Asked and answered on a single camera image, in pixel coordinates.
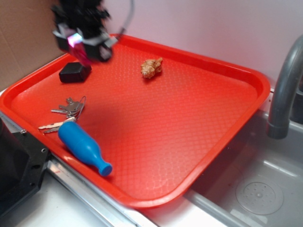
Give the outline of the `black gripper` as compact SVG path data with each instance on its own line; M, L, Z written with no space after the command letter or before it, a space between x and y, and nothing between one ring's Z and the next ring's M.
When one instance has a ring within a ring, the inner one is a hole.
M103 8L101 0L60 0L52 5L56 29L53 35L57 46L69 52L68 37L79 32L84 50L91 61L106 62L112 57L112 47L118 40L114 36L102 36L103 20L110 14Z

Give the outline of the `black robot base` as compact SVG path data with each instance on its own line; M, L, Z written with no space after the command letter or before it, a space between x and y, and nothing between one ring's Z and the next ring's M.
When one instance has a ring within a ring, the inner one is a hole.
M42 185L49 149L29 132L10 132L0 121L0 217L36 194Z

